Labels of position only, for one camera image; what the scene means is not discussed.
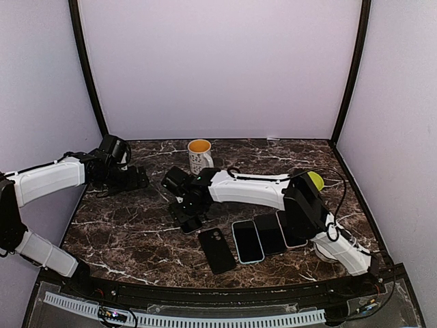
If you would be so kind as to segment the black smartphone bottom stack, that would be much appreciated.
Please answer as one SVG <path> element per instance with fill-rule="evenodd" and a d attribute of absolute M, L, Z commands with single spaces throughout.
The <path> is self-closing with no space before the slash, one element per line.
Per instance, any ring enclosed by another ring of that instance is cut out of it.
<path fill-rule="evenodd" d="M 198 231 L 202 227 L 202 221 L 198 217 L 193 217 L 188 221 L 185 221 L 180 225 L 181 230 L 184 234 L 190 234 L 192 232 Z"/>

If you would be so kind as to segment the black phone case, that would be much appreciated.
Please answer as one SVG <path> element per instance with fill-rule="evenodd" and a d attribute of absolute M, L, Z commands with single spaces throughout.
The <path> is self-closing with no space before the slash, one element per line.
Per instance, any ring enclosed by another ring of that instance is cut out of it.
<path fill-rule="evenodd" d="M 236 268 L 235 258 L 219 228 L 200 232 L 198 240 L 213 274 L 218 275 Z"/>

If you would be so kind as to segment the purple-edged black smartphone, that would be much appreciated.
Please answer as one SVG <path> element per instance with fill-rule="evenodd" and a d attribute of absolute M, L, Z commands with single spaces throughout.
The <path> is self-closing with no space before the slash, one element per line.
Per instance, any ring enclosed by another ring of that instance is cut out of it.
<path fill-rule="evenodd" d="M 258 215 L 254 218 L 254 222 L 264 255 L 273 256 L 284 253 L 285 241 L 276 215 Z"/>

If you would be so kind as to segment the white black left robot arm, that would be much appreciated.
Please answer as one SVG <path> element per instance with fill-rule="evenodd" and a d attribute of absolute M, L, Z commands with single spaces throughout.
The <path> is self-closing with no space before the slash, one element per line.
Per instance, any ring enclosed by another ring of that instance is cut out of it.
<path fill-rule="evenodd" d="M 19 254 L 70 278 L 71 289 L 82 298 L 96 293 L 96 282 L 81 261 L 42 238 L 21 220 L 20 209 L 64 189 L 100 183 L 111 194 L 144 189 L 149 185 L 144 167 L 127 163 L 125 155 L 67 152 L 47 164 L 1 175 L 1 256 Z"/>

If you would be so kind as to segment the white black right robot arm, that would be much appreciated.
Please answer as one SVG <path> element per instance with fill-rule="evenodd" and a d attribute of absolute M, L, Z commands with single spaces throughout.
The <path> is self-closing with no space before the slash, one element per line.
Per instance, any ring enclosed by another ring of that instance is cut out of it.
<path fill-rule="evenodd" d="M 213 203 L 238 202 L 275 208 L 285 213 L 293 236 L 310 240 L 322 259 L 341 263 L 353 277 L 348 290 L 362 297 L 373 288 L 378 259 L 329 211 L 307 171 L 273 176 L 241 174 L 234 168 L 204 168 L 197 175 L 172 167 L 161 181 L 177 201 L 170 213 L 190 230 Z"/>

